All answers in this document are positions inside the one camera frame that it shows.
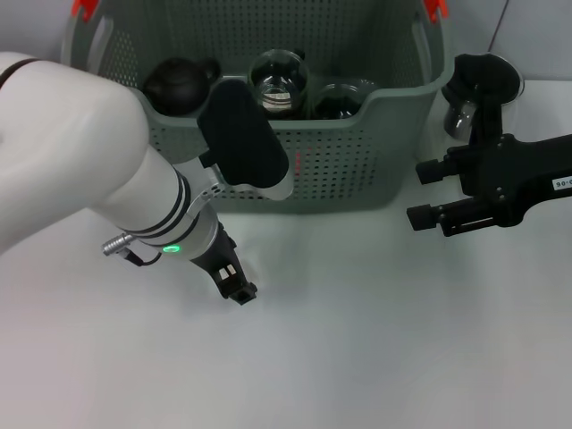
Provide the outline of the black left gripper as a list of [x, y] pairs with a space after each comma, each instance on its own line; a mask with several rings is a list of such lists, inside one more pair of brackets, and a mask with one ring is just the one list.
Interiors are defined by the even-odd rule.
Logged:
[[250, 282], [242, 267], [237, 265], [234, 252], [236, 244], [222, 225], [218, 226], [214, 240], [206, 252], [191, 260], [191, 263], [205, 271], [225, 299], [244, 305], [257, 297], [257, 286]]

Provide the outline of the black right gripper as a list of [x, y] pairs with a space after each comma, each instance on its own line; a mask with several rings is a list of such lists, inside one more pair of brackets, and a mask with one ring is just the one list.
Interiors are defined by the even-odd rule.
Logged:
[[440, 226], [445, 237], [516, 226], [542, 202], [571, 196], [571, 137], [522, 142], [506, 134], [490, 146], [450, 147], [442, 160], [416, 165], [422, 184], [458, 176], [474, 198], [406, 210], [414, 231]]

